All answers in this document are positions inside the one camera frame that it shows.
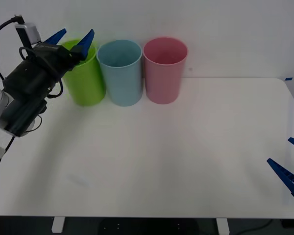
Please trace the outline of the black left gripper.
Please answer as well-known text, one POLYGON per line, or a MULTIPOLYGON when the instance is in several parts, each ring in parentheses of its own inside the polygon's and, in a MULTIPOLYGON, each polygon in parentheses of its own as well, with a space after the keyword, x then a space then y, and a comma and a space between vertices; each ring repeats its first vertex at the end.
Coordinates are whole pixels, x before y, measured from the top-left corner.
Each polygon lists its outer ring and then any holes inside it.
POLYGON ((66 72, 88 56, 95 32, 91 29, 71 49, 57 43, 67 33, 63 28, 34 48, 20 47, 23 61, 5 78, 3 90, 10 95, 48 95, 66 72))

